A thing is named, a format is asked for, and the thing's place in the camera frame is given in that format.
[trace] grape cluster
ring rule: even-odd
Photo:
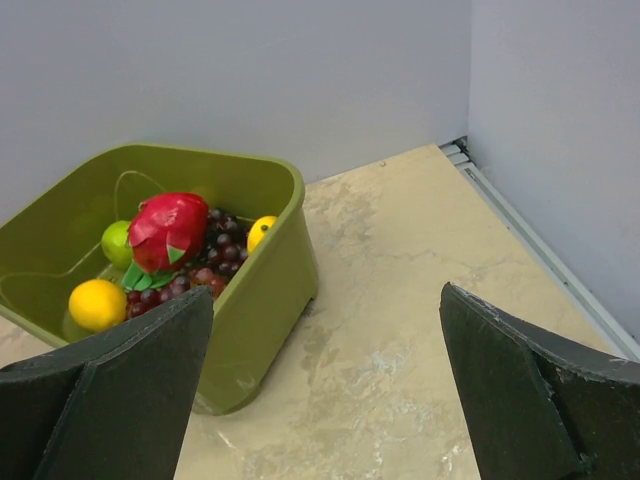
[[[219,208],[209,211],[204,247],[161,289],[127,294],[127,318],[134,318],[183,294],[196,285],[211,288],[214,301],[247,260],[249,225]]]

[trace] plastic bin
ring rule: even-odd
[[[154,145],[92,158],[0,228],[0,315],[54,347],[86,335],[68,318],[71,290],[108,266],[104,229],[163,191],[194,192],[248,219],[278,216],[214,305],[198,398],[228,413],[255,398],[318,288],[304,182],[286,162]]]

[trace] metal baseboard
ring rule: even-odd
[[[574,305],[583,313],[589,323],[609,344],[612,353],[628,360],[640,361],[640,346],[638,343],[491,185],[469,157],[464,140],[457,140],[440,148],[500,217],[507,229],[516,236],[527,251],[547,271],[558,287],[565,292]]]

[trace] marble floor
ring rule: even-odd
[[[317,300],[262,393],[192,414],[178,480],[479,479],[440,330],[443,284],[605,343],[435,146],[307,188]],[[0,364],[47,347],[0,320]]]

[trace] dragon fruit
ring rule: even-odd
[[[133,261],[147,274],[178,270],[202,248],[208,213],[194,193],[162,193],[142,202],[129,226]]]

